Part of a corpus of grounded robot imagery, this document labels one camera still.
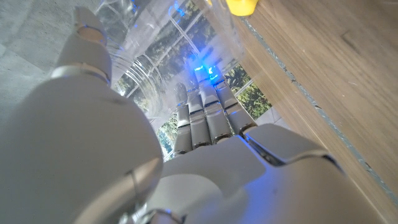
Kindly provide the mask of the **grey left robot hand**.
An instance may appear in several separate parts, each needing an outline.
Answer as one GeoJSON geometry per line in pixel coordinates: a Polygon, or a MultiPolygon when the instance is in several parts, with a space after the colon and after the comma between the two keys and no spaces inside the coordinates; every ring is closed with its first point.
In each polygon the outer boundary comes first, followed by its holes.
{"type": "Polygon", "coordinates": [[[100,20],[86,7],[49,81],[1,131],[2,223],[382,223],[319,144],[257,125],[218,72],[179,94],[176,156],[110,88],[100,20]]]}

